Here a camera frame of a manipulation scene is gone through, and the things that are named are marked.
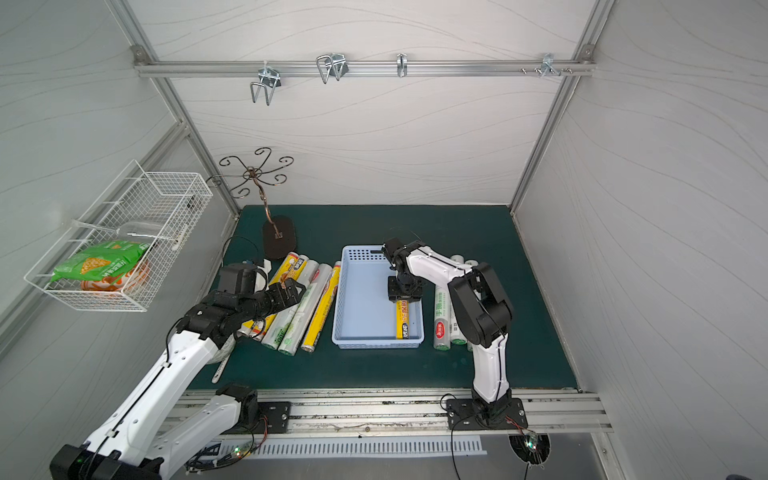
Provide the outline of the yellow wrap roll chef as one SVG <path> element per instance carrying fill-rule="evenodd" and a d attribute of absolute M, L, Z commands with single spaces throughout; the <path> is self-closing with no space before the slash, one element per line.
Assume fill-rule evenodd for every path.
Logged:
<path fill-rule="evenodd" d="M 410 338 L 410 316 L 409 302 L 407 300 L 397 300 L 396 308 L 396 338 L 405 340 Z"/>

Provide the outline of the blue plastic basket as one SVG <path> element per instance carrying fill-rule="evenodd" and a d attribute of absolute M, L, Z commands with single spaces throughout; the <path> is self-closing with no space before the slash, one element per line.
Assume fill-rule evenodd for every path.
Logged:
<path fill-rule="evenodd" d="M 341 256 L 332 342 L 341 349 L 408 349 L 425 339 L 423 308 L 409 306 L 408 333 L 397 337 L 396 304 L 388 297 L 394 275 L 379 245 L 348 245 Z"/>

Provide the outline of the white red wrap roll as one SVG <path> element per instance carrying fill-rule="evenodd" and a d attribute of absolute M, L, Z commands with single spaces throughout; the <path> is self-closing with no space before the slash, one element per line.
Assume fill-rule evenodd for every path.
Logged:
<path fill-rule="evenodd" d="M 302 343 L 306 330 L 314 315 L 315 309 L 324 294 L 331 278 L 333 268 L 328 264 L 320 264 L 310 281 L 307 292 L 278 347 L 284 355 L 294 356 Z"/>

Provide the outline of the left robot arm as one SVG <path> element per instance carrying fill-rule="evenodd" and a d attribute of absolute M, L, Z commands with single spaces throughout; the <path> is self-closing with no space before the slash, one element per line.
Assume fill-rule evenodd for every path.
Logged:
<path fill-rule="evenodd" d="M 80 445 L 63 445 L 49 464 L 54 479 L 168 479 L 214 437 L 268 423 L 255 390 L 228 384 L 197 413 L 159 432 L 198 372 L 248 320 L 296 306 L 306 288 L 294 279 L 257 289 L 255 265 L 226 267 L 220 287 L 170 329 L 165 351 L 114 413 Z"/>

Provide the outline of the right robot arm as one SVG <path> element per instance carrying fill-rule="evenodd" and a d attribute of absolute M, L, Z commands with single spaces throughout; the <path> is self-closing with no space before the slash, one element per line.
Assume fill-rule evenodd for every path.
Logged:
<path fill-rule="evenodd" d="M 472 418 L 498 429 L 514 401 L 506 368 L 514 310 L 498 275 L 486 263 L 455 261 L 419 240 L 405 244 L 392 238 L 382 253 L 394 271 L 388 278 L 390 300 L 419 299 L 425 281 L 447 290 L 459 330 L 473 346 Z"/>

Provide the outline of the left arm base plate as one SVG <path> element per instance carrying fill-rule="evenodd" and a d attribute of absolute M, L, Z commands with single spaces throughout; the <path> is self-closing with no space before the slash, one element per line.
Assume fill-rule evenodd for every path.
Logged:
<path fill-rule="evenodd" d="M 259 402 L 246 404 L 241 408 L 235 425 L 223 432 L 224 435 L 284 434 L 288 430 L 290 402 Z"/>

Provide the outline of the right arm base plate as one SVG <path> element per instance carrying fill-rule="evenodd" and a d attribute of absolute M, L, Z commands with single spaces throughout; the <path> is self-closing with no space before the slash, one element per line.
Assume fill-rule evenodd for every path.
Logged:
<path fill-rule="evenodd" d="M 448 398 L 442 402 L 453 431 L 527 430 L 520 398 L 508 397 L 486 405 L 480 399 Z"/>

